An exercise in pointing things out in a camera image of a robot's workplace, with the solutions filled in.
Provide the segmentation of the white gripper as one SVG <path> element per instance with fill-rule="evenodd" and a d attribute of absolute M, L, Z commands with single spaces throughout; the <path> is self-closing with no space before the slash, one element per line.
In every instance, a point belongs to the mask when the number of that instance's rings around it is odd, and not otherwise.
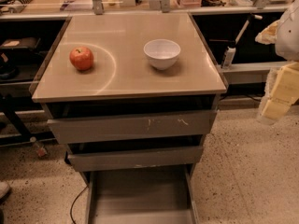
<path fill-rule="evenodd" d="M 276 54 L 285 60 L 299 60 L 299 0 L 294 0 L 279 21 L 273 21 L 255 37 L 255 41 L 275 44 Z M 273 125 L 299 100 L 299 62 L 272 68 L 267 76 L 257 120 Z"/>

